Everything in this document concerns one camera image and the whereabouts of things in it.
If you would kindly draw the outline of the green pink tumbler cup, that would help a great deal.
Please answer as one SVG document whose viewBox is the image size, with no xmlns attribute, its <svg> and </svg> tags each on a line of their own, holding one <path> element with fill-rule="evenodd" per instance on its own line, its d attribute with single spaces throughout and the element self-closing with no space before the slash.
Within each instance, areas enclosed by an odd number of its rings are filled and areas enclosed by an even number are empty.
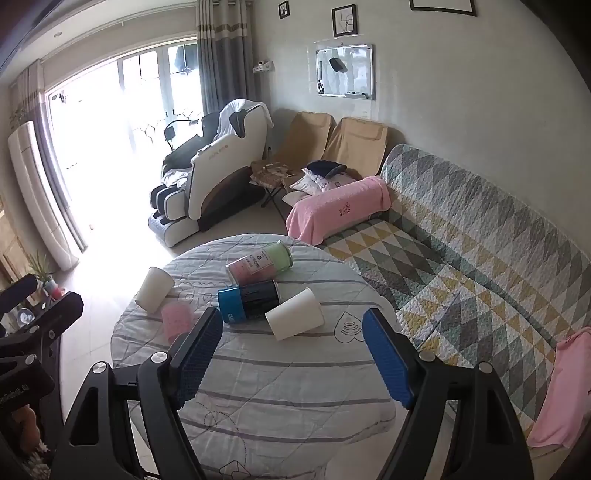
<svg viewBox="0 0 591 480">
<path fill-rule="evenodd" d="M 273 280 L 293 265 L 290 249 L 281 241 L 267 244 L 225 266 L 235 284 L 240 286 Z"/>
</svg>

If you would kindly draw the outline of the white paper cup far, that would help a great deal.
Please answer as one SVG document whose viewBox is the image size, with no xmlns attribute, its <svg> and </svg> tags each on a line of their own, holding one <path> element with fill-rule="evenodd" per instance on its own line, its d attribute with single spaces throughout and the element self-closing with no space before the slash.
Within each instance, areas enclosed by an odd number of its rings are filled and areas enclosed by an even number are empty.
<svg viewBox="0 0 591 480">
<path fill-rule="evenodd" d="M 174 284 L 174 279 L 167 272 L 150 267 L 135 296 L 136 305 L 148 314 L 155 313 Z"/>
</svg>

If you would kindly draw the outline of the white paper cup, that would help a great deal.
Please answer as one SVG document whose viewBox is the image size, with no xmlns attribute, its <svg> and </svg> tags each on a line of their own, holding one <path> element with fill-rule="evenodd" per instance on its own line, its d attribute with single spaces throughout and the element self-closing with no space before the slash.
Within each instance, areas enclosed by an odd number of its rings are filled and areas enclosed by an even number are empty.
<svg viewBox="0 0 591 480">
<path fill-rule="evenodd" d="M 135 296 L 136 305 L 148 314 L 155 313 L 174 284 L 174 279 L 167 272 L 150 267 Z"/>
<path fill-rule="evenodd" d="M 310 287 L 264 314 L 277 341 L 300 335 L 325 324 L 321 304 Z"/>
</svg>

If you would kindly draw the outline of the pink plastic cup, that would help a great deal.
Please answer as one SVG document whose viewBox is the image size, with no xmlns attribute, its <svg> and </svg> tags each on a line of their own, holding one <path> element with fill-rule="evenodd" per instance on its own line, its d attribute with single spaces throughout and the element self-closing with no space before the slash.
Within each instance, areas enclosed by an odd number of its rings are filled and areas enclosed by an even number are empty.
<svg viewBox="0 0 591 480">
<path fill-rule="evenodd" d="M 162 307 L 161 319 L 165 336 L 169 344 L 172 345 L 179 335 L 191 330 L 193 310 L 186 302 L 171 302 Z"/>
</svg>

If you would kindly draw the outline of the white paper cup near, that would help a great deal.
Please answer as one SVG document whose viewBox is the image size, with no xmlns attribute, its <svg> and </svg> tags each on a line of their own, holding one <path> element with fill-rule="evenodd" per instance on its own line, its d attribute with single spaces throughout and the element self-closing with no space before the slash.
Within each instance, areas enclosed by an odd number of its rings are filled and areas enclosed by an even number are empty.
<svg viewBox="0 0 591 480">
<path fill-rule="evenodd" d="M 264 314 L 277 341 L 300 335 L 325 324 L 321 304 L 310 287 Z"/>
</svg>

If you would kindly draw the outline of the triangle patterned sofa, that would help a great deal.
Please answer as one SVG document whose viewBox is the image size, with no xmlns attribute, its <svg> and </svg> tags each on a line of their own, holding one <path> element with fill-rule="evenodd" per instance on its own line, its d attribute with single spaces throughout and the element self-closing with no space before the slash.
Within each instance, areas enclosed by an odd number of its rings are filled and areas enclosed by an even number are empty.
<svg viewBox="0 0 591 480">
<path fill-rule="evenodd" d="M 393 305 L 417 348 L 491 363 L 531 433 L 558 345 L 590 323 L 589 258 L 527 204 L 431 153 L 398 145 L 381 177 L 390 209 L 322 248 Z"/>
</svg>

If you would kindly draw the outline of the white standing air conditioner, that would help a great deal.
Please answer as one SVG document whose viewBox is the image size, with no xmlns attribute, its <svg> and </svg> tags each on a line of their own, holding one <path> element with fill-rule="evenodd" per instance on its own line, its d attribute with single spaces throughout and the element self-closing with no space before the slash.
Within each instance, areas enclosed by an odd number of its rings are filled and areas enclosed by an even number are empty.
<svg viewBox="0 0 591 480">
<path fill-rule="evenodd" d="M 50 196 L 33 122 L 17 127 L 8 138 L 8 146 L 21 194 L 46 249 L 60 270 L 73 269 L 78 258 L 70 248 L 57 216 L 59 209 Z"/>
</svg>

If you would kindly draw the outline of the grey striped quilted table cover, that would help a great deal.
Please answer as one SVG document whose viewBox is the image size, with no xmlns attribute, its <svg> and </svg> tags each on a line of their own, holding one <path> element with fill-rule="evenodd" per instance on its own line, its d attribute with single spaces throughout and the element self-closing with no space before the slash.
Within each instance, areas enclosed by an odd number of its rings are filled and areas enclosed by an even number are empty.
<svg viewBox="0 0 591 480">
<path fill-rule="evenodd" d="M 197 395 L 179 417 L 209 479 L 322 479 L 350 444 L 403 418 L 363 341 L 362 319 L 391 304 L 349 265 L 287 239 L 280 295 L 310 289 L 321 327 L 276 340 L 264 320 L 224 328 Z"/>
</svg>

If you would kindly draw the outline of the white massage chair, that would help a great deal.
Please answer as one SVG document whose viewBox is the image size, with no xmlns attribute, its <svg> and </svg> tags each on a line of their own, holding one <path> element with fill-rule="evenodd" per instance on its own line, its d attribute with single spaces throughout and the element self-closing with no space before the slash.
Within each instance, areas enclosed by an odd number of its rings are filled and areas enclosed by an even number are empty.
<svg viewBox="0 0 591 480">
<path fill-rule="evenodd" d="M 250 177 L 273 129 L 266 104 L 238 98 L 199 124 L 201 134 L 164 158 L 160 183 L 149 195 L 148 226 L 169 248 L 263 198 Z"/>
</svg>

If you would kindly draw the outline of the small folding stool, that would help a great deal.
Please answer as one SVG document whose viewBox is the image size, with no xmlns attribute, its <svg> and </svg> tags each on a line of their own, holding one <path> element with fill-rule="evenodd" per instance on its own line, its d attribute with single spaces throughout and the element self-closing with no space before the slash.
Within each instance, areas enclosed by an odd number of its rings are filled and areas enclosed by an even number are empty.
<svg viewBox="0 0 591 480">
<path fill-rule="evenodd" d="M 274 202 L 274 196 L 283 189 L 283 181 L 290 180 L 296 176 L 297 172 L 291 169 L 282 162 L 266 162 L 259 160 L 252 162 L 250 165 L 252 175 L 250 175 L 250 182 L 253 185 L 263 188 L 266 195 L 264 195 L 262 207 L 266 207 L 268 203 Z"/>
</svg>

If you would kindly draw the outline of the white pink pillow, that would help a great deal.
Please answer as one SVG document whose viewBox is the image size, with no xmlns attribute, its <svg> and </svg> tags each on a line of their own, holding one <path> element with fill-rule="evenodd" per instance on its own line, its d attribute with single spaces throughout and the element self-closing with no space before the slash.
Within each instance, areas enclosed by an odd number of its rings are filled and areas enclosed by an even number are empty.
<svg viewBox="0 0 591 480">
<path fill-rule="evenodd" d="M 327 179 L 321 175 L 312 173 L 307 168 L 302 169 L 301 172 L 303 173 L 303 176 L 291 183 L 290 189 L 304 192 L 311 196 L 356 182 L 356 178 L 351 177 L 346 173 L 338 173 Z"/>
</svg>

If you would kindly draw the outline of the beige folding chair left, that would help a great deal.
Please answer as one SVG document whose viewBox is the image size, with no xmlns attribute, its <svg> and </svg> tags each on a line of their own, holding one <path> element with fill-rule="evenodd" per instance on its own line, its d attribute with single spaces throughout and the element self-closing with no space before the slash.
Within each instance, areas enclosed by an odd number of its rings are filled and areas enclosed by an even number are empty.
<svg viewBox="0 0 591 480">
<path fill-rule="evenodd" d="M 335 120 L 328 113 L 298 112 L 271 161 L 300 170 L 309 162 L 320 160 L 334 124 Z"/>
</svg>

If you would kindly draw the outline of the grey curtain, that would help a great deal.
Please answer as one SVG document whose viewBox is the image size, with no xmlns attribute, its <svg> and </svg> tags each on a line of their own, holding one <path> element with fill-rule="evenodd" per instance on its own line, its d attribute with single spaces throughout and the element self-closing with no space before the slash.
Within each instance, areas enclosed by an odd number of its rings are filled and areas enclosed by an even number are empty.
<svg viewBox="0 0 591 480">
<path fill-rule="evenodd" d="M 252 49 L 252 2 L 195 3 L 197 67 L 206 114 L 237 98 L 256 97 Z"/>
</svg>

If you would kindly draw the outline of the small framed picture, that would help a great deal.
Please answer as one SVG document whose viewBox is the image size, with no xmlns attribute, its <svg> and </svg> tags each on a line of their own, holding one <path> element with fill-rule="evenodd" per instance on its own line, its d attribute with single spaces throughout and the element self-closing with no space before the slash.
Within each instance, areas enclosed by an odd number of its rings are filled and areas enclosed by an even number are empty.
<svg viewBox="0 0 591 480">
<path fill-rule="evenodd" d="M 359 33 L 358 11 L 355 4 L 332 9 L 332 34 L 335 37 Z"/>
</svg>

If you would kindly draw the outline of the large black framed picture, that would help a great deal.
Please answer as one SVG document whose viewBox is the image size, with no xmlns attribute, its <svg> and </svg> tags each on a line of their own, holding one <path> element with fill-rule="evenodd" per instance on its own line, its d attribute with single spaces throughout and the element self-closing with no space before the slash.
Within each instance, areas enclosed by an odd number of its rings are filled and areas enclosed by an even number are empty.
<svg viewBox="0 0 591 480">
<path fill-rule="evenodd" d="M 410 0 L 409 5 L 412 11 L 478 15 L 474 0 Z"/>
</svg>

